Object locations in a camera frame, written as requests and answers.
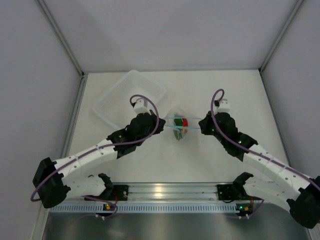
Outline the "red fake chili pepper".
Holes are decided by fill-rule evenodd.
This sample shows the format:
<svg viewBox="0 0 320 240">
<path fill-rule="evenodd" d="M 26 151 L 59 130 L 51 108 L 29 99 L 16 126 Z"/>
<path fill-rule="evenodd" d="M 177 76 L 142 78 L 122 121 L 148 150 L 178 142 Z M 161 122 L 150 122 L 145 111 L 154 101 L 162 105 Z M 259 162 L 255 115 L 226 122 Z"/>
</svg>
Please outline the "red fake chili pepper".
<svg viewBox="0 0 320 240">
<path fill-rule="evenodd" d="M 187 118 L 182 118 L 182 128 L 186 129 L 189 127 L 189 122 Z"/>
</svg>

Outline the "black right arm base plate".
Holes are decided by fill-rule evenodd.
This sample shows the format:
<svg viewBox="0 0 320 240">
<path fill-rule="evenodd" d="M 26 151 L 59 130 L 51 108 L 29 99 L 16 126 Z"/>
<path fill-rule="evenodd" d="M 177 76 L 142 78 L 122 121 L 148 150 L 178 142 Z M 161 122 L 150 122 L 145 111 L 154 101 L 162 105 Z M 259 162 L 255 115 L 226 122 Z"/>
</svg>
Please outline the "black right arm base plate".
<svg viewBox="0 0 320 240">
<path fill-rule="evenodd" d="M 218 199 L 220 201 L 238 201 L 249 200 L 250 196 L 247 195 L 242 186 L 234 184 L 218 184 L 217 186 Z"/>
</svg>

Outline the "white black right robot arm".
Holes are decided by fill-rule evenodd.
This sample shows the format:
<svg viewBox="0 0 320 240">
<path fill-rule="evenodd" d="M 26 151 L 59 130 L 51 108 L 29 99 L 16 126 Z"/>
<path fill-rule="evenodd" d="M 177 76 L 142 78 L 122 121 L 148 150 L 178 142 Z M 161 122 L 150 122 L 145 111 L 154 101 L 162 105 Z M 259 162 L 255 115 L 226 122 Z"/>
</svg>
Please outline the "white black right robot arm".
<svg viewBox="0 0 320 240">
<path fill-rule="evenodd" d="M 289 212 L 301 226 L 313 229 L 320 222 L 320 178 L 312 178 L 284 165 L 249 135 L 236 127 L 226 112 L 208 112 L 199 121 L 203 135 L 214 136 L 226 152 L 255 168 L 269 181 L 244 172 L 233 181 L 235 196 L 266 200 Z"/>
</svg>

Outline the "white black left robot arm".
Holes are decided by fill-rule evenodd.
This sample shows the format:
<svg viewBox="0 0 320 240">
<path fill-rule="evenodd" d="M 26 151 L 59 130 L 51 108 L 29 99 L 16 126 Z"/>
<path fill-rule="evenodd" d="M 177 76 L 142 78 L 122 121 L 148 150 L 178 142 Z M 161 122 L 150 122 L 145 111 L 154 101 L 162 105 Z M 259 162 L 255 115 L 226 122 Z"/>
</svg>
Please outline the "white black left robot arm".
<svg viewBox="0 0 320 240">
<path fill-rule="evenodd" d="M 109 200 L 114 191 L 109 176 L 99 173 L 81 178 L 81 175 L 131 154 L 146 139 L 161 133 L 165 124 L 166 121 L 154 112 L 140 113 L 125 128 L 113 132 L 89 149 L 57 160 L 43 159 L 32 180 L 35 194 L 46 209 L 79 197 L 87 201 Z"/>
</svg>

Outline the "green fake chili pepper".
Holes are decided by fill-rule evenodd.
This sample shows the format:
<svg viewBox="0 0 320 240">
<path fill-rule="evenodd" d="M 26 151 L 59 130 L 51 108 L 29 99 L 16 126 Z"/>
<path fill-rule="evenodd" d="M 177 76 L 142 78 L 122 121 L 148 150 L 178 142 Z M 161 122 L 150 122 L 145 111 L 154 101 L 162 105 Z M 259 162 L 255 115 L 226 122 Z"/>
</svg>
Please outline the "green fake chili pepper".
<svg viewBox="0 0 320 240">
<path fill-rule="evenodd" d="M 174 122 L 175 126 L 181 126 L 182 127 L 182 118 L 175 118 L 173 120 L 173 122 Z"/>
</svg>

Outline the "clear zip top bag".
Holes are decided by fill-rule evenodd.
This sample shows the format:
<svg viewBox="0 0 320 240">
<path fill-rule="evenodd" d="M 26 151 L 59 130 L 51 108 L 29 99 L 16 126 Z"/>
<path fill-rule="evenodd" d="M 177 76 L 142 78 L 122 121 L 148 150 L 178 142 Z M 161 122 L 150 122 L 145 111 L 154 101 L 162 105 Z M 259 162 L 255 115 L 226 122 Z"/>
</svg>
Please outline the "clear zip top bag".
<svg viewBox="0 0 320 240">
<path fill-rule="evenodd" d="M 165 133 L 173 142 L 191 141 L 200 129 L 199 117 L 186 113 L 182 109 L 173 109 L 165 116 Z"/>
</svg>

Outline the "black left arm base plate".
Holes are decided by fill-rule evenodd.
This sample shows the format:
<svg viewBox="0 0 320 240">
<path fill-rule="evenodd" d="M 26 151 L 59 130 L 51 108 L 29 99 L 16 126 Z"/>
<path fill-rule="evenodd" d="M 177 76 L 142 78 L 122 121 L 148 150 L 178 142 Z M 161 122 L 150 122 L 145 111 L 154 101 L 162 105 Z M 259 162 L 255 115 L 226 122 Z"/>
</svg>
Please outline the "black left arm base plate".
<svg viewBox="0 0 320 240">
<path fill-rule="evenodd" d="M 89 195 L 90 198 L 111 201 L 127 201 L 129 186 L 126 184 L 116 184 L 113 187 L 107 187 L 100 195 Z"/>
</svg>

